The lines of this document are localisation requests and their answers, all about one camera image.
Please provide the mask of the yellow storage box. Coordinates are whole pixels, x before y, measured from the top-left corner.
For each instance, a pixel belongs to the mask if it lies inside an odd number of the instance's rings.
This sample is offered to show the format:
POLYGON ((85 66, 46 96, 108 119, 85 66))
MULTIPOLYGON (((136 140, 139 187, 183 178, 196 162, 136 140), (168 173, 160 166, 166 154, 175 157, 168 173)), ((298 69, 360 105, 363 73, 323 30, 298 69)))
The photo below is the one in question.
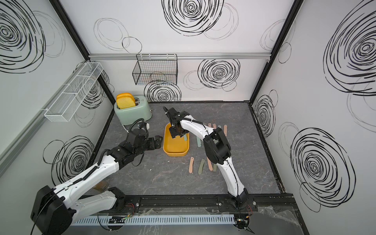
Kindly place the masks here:
POLYGON ((164 129, 164 143, 163 150, 170 157, 182 157, 185 156, 190 148, 190 134, 187 133, 187 141, 184 141, 184 137, 172 138, 169 132, 171 124, 168 123, 164 129))

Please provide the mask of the dark grey green knife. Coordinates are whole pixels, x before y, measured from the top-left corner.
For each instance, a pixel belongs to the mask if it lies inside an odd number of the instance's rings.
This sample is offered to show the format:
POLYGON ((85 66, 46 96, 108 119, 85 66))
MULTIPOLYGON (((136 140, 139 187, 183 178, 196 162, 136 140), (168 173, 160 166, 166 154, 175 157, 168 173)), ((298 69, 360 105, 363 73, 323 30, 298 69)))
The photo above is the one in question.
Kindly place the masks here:
POLYGON ((198 169, 198 174, 201 175, 202 172, 203 172, 203 168, 204 168, 204 165, 205 165, 205 160, 202 159, 201 162, 200 162, 200 165, 199 165, 199 169, 198 169))

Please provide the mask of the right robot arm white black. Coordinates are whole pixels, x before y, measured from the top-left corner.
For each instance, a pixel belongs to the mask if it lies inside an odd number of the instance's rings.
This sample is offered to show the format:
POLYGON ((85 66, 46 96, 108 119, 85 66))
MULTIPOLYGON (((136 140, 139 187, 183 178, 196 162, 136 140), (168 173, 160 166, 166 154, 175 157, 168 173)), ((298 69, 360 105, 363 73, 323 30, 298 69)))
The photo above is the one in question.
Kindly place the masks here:
POLYGON ((248 199, 248 191, 241 182, 231 155, 231 146, 221 128, 211 128, 194 119, 186 112, 172 114, 165 111, 173 138, 192 133, 203 141, 207 158, 216 165, 227 185, 227 191, 232 197, 235 208, 240 208, 248 199))

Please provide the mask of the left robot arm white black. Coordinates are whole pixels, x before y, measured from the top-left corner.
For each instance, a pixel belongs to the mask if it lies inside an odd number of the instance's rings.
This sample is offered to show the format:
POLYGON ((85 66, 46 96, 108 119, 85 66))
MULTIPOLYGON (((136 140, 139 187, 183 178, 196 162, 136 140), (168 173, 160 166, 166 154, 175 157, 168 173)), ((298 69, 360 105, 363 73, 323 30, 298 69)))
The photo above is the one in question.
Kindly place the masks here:
POLYGON ((124 198, 113 187, 95 196, 83 195, 97 183, 116 173, 146 151, 160 149, 163 137, 150 137, 147 124, 140 118, 131 124, 126 140, 112 149, 105 149, 99 161, 77 176, 53 188, 41 188, 31 212, 33 227, 43 235, 60 235, 73 223, 100 211, 113 209, 124 198))

